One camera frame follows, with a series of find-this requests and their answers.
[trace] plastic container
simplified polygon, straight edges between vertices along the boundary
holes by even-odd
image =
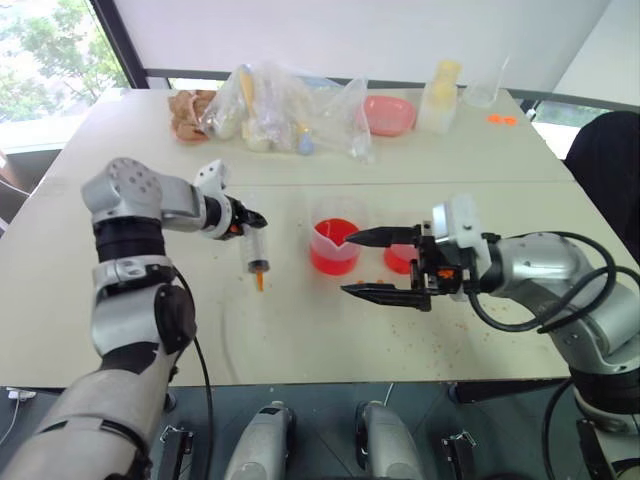
[[[493,65],[484,66],[477,80],[471,82],[462,93],[462,100],[474,107],[489,108],[498,97],[498,89],[502,85],[502,77],[509,63],[509,56],[503,57]]]
[[[366,228],[366,208],[349,197],[325,198],[311,212],[311,264],[322,273],[344,275],[356,266],[361,247],[345,238]]]
[[[416,123],[416,109],[401,98],[369,95],[364,102],[364,112],[374,135],[397,137]]]
[[[458,87],[456,85],[462,66],[453,60],[443,60],[433,80],[422,93],[416,127],[439,134],[449,131],[456,114]]]
[[[409,262],[418,258],[413,245],[391,245],[384,249],[384,263],[396,273],[407,275],[411,271]]]

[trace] black cable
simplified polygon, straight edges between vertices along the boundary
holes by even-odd
[[[572,238],[574,240],[578,240],[579,242],[586,243],[590,247],[597,250],[598,253],[602,255],[602,258],[604,258],[604,261],[606,263],[607,280],[604,282],[604,287],[602,287],[602,290],[600,290],[600,293],[596,295],[596,298],[591,300],[591,302],[589,302],[586,306],[579,308],[575,312],[570,313],[569,315],[567,315],[564,318],[561,318],[560,320],[556,320],[550,324],[545,325],[544,327],[538,330],[538,333],[547,333],[547,332],[550,332],[551,330],[555,330],[556,328],[564,327],[565,325],[568,325],[571,322],[575,322],[579,318],[582,318],[585,315],[590,314],[596,308],[598,308],[600,305],[604,303],[604,301],[609,297],[609,295],[611,295],[611,292],[613,291],[613,287],[616,286],[616,262],[613,260],[613,257],[607,251],[606,248],[604,248],[595,240],[592,240],[578,233],[571,233],[571,232],[551,232],[551,233],[560,235],[563,238]]]
[[[573,287],[567,290],[567,292],[565,292],[565,294],[562,297],[560,297],[556,303],[554,303],[550,308],[546,309],[545,312],[542,313],[541,315],[516,325],[510,325],[510,324],[498,322],[497,320],[492,318],[482,308],[478,300],[477,294],[475,292],[467,293],[469,297],[469,302],[471,303],[471,307],[473,308],[476,315],[478,315],[478,317],[480,317],[480,319],[483,322],[485,322],[486,324],[488,324],[489,326],[497,330],[502,330],[505,332],[525,332],[525,331],[533,330],[534,328],[539,327],[540,325],[544,325],[545,322],[547,322],[549,319],[559,314],[571,303],[571,300],[573,300],[573,298],[576,295],[578,295],[589,282],[591,282],[594,278],[598,277],[599,275],[602,275],[602,273],[606,272],[607,281],[605,282],[604,287],[602,288],[600,293],[598,293],[596,298],[594,298],[585,307],[578,309],[577,311],[567,315],[566,317],[556,320],[555,322],[544,325],[540,330],[538,330],[538,333],[547,333],[551,330],[567,325],[577,320],[578,318],[581,318],[584,315],[591,313],[593,310],[598,308],[607,299],[609,295],[611,295],[611,291],[613,290],[616,282],[616,270],[617,270],[611,254],[602,245],[583,235],[580,235],[577,233],[571,233],[571,232],[550,232],[550,233],[559,235],[563,238],[572,238],[593,247],[595,250],[598,251],[598,253],[600,253],[600,255],[604,259],[607,266],[602,267],[601,269],[594,270],[593,272],[590,272],[584,277],[582,277],[580,280],[578,280],[578,282],[576,282],[576,284]],[[627,270],[624,273],[627,273],[631,276],[637,275],[635,274],[635,272],[627,269],[626,267],[619,267],[619,268]],[[471,271],[471,280],[477,281],[477,276],[475,275],[474,269],[472,269]]]
[[[191,304],[193,305],[194,311],[195,311],[195,301],[193,298],[193,293],[191,293],[191,288],[189,288],[189,284],[187,283],[187,281],[185,280],[185,278],[182,276],[182,273],[180,273],[180,270],[178,270],[176,267],[174,267],[174,270],[176,272],[176,276],[178,277],[178,279],[180,280],[180,283],[182,283],[182,286],[184,287],[185,292],[187,292],[187,295],[189,296],[189,299],[191,300]],[[202,348],[200,348],[200,342],[198,342],[198,337],[194,337],[193,338],[193,344],[196,347],[196,352],[198,353],[198,359],[200,360],[200,367],[202,367],[202,375],[204,376],[204,386],[206,388],[206,394],[207,394],[207,463],[206,463],[206,467],[205,467],[205,480],[208,478],[211,478],[211,461],[213,459],[213,396],[211,395],[211,381],[209,380],[209,370],[207,369],[207,362],[204,359],[204,354],[202,353]]]
[[[549,403],[547,403],[547,408],[544,411],[544,418],[542,420],[542,460],[544,461],[544,470],[547,473],[547,478],[549,480],[556,480],[556,476],[553,473],[553,467],[551,466],[551,454],[549,452],[549,426],[551,425],[551,416],[553,415],[553,410],[556,408],[558,400],[565,392],[569,386],[572,384],[572,380],[569,378],[562,382],[560,386],[553,392],[551,398],[549,399]]]
[[[480,319],[485,322],[487,325],[497,329],[497,330],[502,330],[505,332],[526,332],[528,330],[533,330],[536,327],[539,327],[540,325],[544,324],[544,322],[546,322],[547,320],[549,320],[550,318],[554,317],[555,315],[557,315],[558,313],[560,313],[562,310],[564,310],[567,305],[569,305],[569,303],[571,303],[571,300],[573,300],[573,298],[580,293],[580,291],[594,278],[602,275],[603,273],[605,273],[607,271],[606,267],[601,267],[597,270],[594,270],[592,272],[589,272],[588,274],[586,274],[584,277],[582,277],[580,280],[578,280],[576,282],[576,284],[571,287],[569,290],[567,290],[567,292],[558,299],[558,301],[553,304],[553,306],[551,308],[548,308],[544,313],[542,313],[541,315],[535,317],[532,320],[529,320],[527,322],[524,323],[519,323],[516,325],[510,325],[510,324],[505,324],[505,323],[500,323],[497,320],[495,320],[494,318],[492,318],[480,305],[480,302],[478,301],[478,296],[477,294],[470,292],[467,295],[469,296],[469,302],[471,303],[471,307],[473,308],[474,312],[476,312],[476,315],[478,315],[478,317],[480,317]]]

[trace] black office chair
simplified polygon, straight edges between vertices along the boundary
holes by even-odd
[[[605,113],[580,129],[565,160],[576,181],[638,263],[639,145],[640,115]]]

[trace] red plastic cup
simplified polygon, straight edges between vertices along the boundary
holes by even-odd
[[[411,271],[411,260],[418,258],[413,245],[391,245],[384,249],[384,263],[396,273],[406,275]]]

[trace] orange syringe tip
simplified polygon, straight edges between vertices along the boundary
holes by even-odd
[[[256,281],[258,282],[258,291],[264,292],[264,277],[262,276],[262,272],[256,272]]]

